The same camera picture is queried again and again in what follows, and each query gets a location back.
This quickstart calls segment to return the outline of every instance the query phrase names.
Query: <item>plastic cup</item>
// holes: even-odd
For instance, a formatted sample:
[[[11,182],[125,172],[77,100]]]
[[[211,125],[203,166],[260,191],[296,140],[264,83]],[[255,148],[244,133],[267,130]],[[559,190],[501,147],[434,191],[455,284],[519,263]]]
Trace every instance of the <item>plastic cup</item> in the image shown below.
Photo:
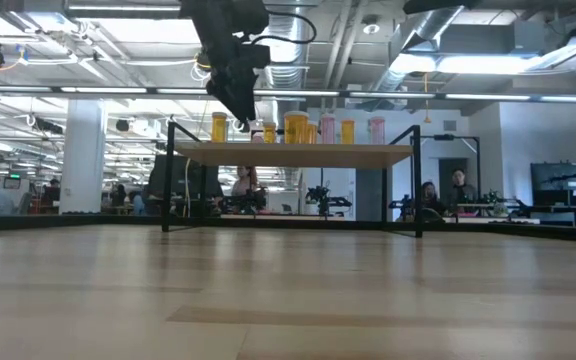
[[[335,117],[332,115],[321,117],[321,142],[324,144],[335,143]]]
[[[370,126],[370,143],[384,145],[386,143],[386,120],[382,117],[374,117],[368,120]]]
[[[355,144],[355,121],[344,120],[341,122],[341,143],[344,145]]]
[[[225,113],[212,113],[212,142],[224,143],[228,135],[228,115]]]
[[[264,123],[264,142],[266,144],[277,142],[277,124],[274,122]]]
[[[284,115],[286,144],[304,142],[308,117],[308,113],[303,111],[289,111]]]
[[[317,143],[317,125],[308,124],[306,127],[306,144]]]

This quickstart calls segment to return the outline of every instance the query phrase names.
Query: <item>pink container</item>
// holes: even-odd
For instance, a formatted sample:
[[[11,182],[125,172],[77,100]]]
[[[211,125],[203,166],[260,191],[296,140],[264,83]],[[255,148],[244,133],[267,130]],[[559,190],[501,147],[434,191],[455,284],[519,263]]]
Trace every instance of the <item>pink container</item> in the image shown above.
[[[384,145],[386,143],[386,120],[382,117],[374,117],[368,120],[370,127],[370,143]]]
[[[324,115],[321,117],[321,143],[335,143],[335,117],[332,115]]]

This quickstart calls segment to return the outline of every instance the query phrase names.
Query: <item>doorway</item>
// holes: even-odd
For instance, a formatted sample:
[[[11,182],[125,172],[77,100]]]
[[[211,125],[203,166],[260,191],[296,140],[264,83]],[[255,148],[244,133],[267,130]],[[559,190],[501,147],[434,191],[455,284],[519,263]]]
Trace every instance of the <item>doorway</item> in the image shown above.
[[[469,182],[468,159],[439,159],[439,196],[442,199],[447,199],[452,191],[452,172],[455,169],[463,169]]]

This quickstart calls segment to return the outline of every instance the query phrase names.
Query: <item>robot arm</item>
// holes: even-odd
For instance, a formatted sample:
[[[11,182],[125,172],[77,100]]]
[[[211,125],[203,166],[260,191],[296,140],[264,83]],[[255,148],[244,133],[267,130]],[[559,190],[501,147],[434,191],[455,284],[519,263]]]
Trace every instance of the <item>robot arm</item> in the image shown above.
[[[253,69],[270,64],[270,48],[244,44],[250,35],[261,34],[269,24],[262,0],[181,0],[181,17],[192,19],[203,53],[210,64],[211,79],[206,85],[250,131],[249,120],[257,117],[253,88],[257,75]],[[243,37],[233,34],[243,32]]]

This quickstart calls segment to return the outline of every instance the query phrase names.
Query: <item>chair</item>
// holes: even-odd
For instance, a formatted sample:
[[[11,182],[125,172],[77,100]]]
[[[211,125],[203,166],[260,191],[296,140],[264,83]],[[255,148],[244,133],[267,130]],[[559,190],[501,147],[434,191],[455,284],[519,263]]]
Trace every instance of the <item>chair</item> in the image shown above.
[[[17,215],[27,215],[28,209],[30,208],[30,202],[32,201],[31,193],[24,193],[19,201],[19,207],[17,207]]]

